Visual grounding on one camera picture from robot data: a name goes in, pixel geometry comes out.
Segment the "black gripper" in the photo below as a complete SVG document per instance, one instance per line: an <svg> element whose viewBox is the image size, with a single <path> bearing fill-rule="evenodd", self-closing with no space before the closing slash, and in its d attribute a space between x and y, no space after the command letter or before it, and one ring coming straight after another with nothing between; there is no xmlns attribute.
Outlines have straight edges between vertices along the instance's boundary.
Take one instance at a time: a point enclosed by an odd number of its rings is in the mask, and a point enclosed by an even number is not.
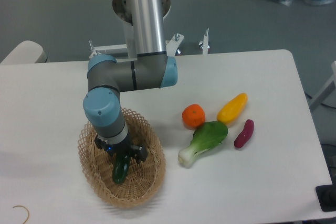
<svg viewBox="0 0 336 224"><path fill-rule="evenodd" d="M96 136L95 145L98 149L108 153L110 157L113 157L114 154L129 152L129 159L135 160L137 164L145 162L148 157L147 147L144 144L131 145L131 137L129 134L118 144L107 144L105 141L102 141L99 136Z"/></svg>

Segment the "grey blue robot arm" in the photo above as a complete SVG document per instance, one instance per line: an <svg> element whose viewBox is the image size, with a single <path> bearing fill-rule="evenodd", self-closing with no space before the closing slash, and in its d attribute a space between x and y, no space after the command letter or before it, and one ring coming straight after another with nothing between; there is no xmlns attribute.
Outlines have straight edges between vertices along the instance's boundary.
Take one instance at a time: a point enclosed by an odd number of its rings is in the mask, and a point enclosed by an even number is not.
<svg viewBox="0 0 336 224"><path fill-rule="evenodd" d="M127 0L126 5L132 17L136 59L117 62L110 55L93 56L88 63L83 109L97 133L95 143L99 149L109 154L127 153L143 162L148 152L131 140L120 93L175 85L177 63L166 51L162 0Z"/></svg>

